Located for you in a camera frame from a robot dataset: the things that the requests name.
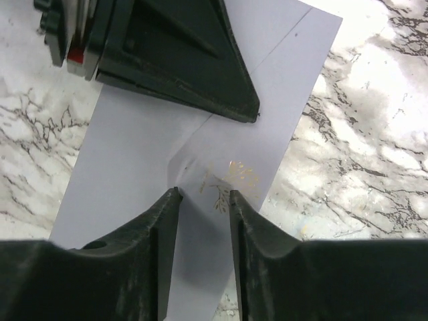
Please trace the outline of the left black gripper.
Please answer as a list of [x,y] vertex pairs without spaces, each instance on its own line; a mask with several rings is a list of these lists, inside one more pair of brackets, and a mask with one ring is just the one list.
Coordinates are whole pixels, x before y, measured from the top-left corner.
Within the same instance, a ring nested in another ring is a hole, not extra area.
[[110,25],[109,1],[34,0],[54,66],[91,81],[96,77]]

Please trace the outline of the grey envelope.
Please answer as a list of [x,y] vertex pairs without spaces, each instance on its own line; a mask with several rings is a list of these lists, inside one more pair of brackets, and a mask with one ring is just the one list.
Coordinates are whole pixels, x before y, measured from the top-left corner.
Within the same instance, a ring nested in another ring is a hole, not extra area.
[[104,86],[49,237],[81,248],[178,187],[168,320],[213,318],[233,270],[219,189],[238,189],[261,207],[342,22],[299,1],[226,7],[259,96],[257,121]]

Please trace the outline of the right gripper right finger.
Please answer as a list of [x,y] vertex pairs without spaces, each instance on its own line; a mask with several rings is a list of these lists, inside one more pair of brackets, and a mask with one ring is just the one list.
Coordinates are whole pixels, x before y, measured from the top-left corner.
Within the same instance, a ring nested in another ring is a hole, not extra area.
[[229,217],[242,320],[426,320],[427,241],[299,241],[238,191]]

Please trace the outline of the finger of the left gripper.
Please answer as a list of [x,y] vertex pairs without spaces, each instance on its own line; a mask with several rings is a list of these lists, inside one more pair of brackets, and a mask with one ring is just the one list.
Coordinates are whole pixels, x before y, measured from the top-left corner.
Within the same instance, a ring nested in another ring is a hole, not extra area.
[[223,1],[117,1],[96,78],[243,123],[259,114]]

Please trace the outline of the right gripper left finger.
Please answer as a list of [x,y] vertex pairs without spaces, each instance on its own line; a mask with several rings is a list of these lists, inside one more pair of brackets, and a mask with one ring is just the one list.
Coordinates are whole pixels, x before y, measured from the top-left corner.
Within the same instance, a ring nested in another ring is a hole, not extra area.
[[169,189],[81,249],[2,241],[1,319],[165,319],[181,201],[179,190]]

